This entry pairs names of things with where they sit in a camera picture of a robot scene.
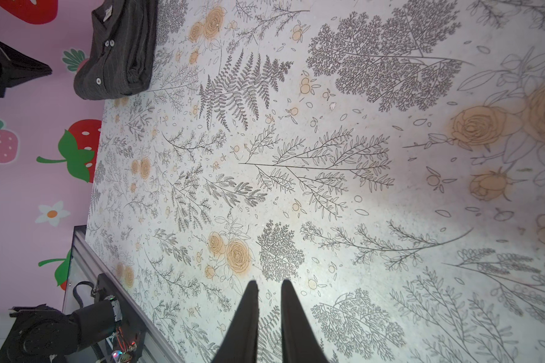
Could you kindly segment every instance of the dark gray pinstriped shirt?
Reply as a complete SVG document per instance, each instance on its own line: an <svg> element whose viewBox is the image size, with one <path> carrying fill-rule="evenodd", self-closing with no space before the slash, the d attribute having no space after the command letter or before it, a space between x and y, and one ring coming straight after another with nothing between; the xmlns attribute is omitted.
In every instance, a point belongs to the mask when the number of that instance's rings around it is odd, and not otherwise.
<svg viewBox="0 0 545 363"><path fill-rule="evenodd" d="M149 87L156 12L157 0L105 0L92 12L91 58L77 72L74 81L79 97L114 99Z"/></svg>

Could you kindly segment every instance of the table surface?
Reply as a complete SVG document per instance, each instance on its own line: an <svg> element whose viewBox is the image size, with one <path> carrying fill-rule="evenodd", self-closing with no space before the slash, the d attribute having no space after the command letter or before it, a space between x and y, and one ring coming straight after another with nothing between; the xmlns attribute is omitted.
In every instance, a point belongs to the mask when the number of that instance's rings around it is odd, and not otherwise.
<svg viewBox="0 0 545 363"><path fill-rule="evenodd" d="M288 278L332 362L545 362L545 7L470 3L160 4L87 243L185 361Z"/></svg>

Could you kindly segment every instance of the metal frame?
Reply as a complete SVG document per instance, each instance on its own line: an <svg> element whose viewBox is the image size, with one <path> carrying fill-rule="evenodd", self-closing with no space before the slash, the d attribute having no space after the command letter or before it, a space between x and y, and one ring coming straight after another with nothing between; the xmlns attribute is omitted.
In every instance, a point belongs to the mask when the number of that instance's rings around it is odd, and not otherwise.
<svg viewBox="0 0 545 363"><path fill-rule="evenodd" d="M123 295L131 304L131 306L139 313L139 316L145 322L147 326L147 333L145 336L144 352L142 357L138 360L141 363L163 363L174 362L184 363L183 359L175 352L174 348L167 342L163 334L156 328L155 324L145 315L145 313L135 303L133 298L123 288L121 283L116 277L109 271L107 266L103 264L101 259L97 257L94 251L85 242L85 234L82 231L75 229L73 236L73 251L71 253L71 267L79 267L85 274L87 279L93 283L97 282L97 276L100 273L106 273L115 285L122 290ZM65 312L65 306L67 305L67 299L63 303L63 312Z"/></svg>

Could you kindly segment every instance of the green stem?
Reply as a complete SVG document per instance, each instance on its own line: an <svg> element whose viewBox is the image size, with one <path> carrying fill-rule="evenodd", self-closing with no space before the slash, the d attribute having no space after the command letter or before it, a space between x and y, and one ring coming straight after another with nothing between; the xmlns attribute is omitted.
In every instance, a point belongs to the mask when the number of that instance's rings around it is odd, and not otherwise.
<svg viewBox="0 0 545 363"><path fill-rule="evenodd" d="M44 261L41 261L41 262L38 263L38 267L44 266L44 265L49 264L51 262L64 261L64 260L65 260L65 258L52 258L50 260L44 260Z"/></svg>
<svg viewBox="0 0 545 363"><path fill-rule="evenodd" d="M63 159L63 160L51 160L51 159L45 159L43 157L37 157L36 158L36 161L39 162L39 163L45 163L45 164L55 164L55 163L64 163L67 161L67 159Z"/></svg>

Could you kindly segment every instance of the black cable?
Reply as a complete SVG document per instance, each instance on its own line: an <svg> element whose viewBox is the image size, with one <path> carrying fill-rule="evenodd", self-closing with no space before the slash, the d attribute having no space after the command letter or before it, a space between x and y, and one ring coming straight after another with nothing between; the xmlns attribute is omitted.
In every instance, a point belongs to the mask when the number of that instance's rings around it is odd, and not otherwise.
<svg viewBox="0 0 545 363"><path fill-rule="evenodd" d="M81 297L79 296L79 294L77 293L77 288L81 285L88 285L89 287L91 287L91 296L94 297L94 283L92 283L91 281L81 281L79 282L78 284L75 285L75 287L73 288L73 296L75 297L75 300L79 303L79 308L83 308L83 300L81 299ZM105 359L105 356L103 355L103 352L101 350L101 347L99 346L98 343L95 343L94 345L91 346L91 349L93 349L93 352L95 354L95 356L97 357L97 360L101 361L101 362L107 362L107 359Z"/></svg>

